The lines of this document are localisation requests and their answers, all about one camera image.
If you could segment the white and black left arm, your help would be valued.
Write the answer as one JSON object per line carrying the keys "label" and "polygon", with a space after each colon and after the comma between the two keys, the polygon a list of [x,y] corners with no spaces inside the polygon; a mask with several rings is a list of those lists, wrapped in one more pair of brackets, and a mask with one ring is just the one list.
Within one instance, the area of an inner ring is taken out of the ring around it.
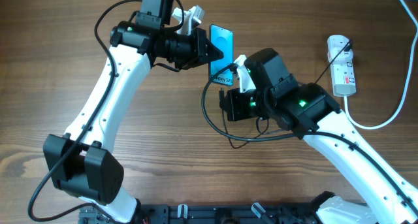
{"label": "white and black left arm", "polygon": [[82,199],[112,223],[145,223],[140,201],[122,186],[124,169],[113,156],[120,123],[139,85],[166,59],[174,72],[223,57],[201,28],[204,11],[185,10],[180,0],[140,0],[140,9],[120,22],[104,46],[106,65],[76,119],[43,146],[46,180]]}

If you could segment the teal screen smartphone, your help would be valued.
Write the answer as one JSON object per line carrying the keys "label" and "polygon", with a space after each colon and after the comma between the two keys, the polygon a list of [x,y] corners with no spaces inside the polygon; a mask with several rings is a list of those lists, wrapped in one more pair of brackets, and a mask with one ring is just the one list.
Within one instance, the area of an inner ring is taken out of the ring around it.
{"label": "teal screen smartphone", "polygon": [[[234,41],[233,32],[224,27],[215,24],[210,25],[210,42],[219,50],[223,52],[223,58],[209,63],[209,77],[213,77],[215,73],[233,62],[234,55]],[[219,74],[214,83],[225,86],[233,85],[233,73],[227,69]]]}

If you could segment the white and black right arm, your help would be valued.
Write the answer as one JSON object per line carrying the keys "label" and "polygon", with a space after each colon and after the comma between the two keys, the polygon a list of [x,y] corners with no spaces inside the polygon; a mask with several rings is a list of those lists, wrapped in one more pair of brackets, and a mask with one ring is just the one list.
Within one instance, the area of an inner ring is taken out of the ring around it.
{"label": "white and black right arm", "polygon": [[299,85],[280,55],[265,48],[231,65],[239,88],[220,102],[229,121],[274,120],[327,158],[357,190],[378,223],[417,222],[417,188],[405,181],[315,83]]}

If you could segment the white power strip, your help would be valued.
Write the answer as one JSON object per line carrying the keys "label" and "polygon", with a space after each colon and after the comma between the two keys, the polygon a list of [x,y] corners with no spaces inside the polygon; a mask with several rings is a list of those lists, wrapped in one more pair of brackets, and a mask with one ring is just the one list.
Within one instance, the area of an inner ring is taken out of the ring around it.
{"label": "white power strip", "polygon": [[[327,39],[327,46],[328,51],[334,47],[340,47],[344,51],[350,51],[352,50],[352,41],[343,35],[331,35]],[[345,63],[330,63],[330,73],[334,96],[350,96],[356,92],[353,60]]]}

